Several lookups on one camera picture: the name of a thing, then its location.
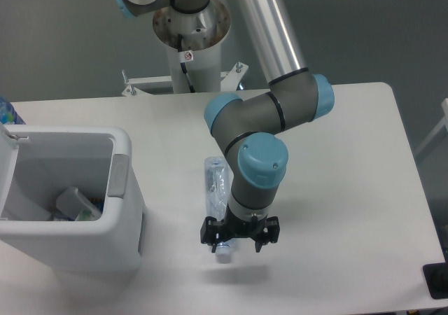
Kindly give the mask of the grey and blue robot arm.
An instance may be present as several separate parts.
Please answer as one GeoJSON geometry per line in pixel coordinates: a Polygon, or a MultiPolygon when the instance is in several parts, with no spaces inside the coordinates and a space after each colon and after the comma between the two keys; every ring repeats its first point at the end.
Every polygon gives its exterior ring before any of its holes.
{"type": "Polygon", "coordinates": [[[224,217],[204,219],[201,242],[213,250],[238,238],[252,239],[256,249],[276,242],[279,220],[269,210],[288,161],[277,134],[328,114],[335,103],[326,77],[309,72],[283,0],[237,0],[269,86],[245,100],[221,85],[221,43],[230,16],[219,0],[116,2],[131,18],[153,14],[176,93],[218,93],[204,119],[233,181],[224,217]]]}

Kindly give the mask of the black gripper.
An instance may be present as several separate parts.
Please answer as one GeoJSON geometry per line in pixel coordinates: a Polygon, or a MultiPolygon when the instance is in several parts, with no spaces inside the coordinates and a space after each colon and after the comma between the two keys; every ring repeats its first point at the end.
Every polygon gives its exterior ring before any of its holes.
{"type": "Polygon", "coordinates": [[[255,242],[255,252],[263,246],[278,242],[280,234],[277,216],[259,219],[253,216],[249,221],[241,220],[232,212],[227,212],[223,220],[207,216],[200,229],[200,242],[209,245],[215,253],[218,245],[234,238],[250,238],[255,242]]]}

